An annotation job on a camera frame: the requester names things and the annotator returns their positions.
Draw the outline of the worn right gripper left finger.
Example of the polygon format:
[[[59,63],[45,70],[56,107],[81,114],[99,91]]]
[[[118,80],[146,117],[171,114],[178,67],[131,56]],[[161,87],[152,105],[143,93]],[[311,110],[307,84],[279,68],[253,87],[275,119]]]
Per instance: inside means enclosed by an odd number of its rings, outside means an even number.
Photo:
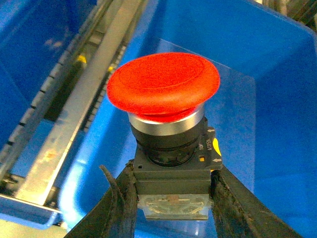
[[[97,205],[70,231],[67,238],[133,238],[138,196],[134,161],[129,160],[118,178],[101,165],[110,187]]]

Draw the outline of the worn right gripper right finger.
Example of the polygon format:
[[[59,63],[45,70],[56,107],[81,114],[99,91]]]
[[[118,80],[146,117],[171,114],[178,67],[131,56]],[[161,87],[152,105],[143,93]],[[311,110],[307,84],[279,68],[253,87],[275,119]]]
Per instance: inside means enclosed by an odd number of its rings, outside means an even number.
[[[212,214],[219,238],[300,238],[226,167],[211,172]]]

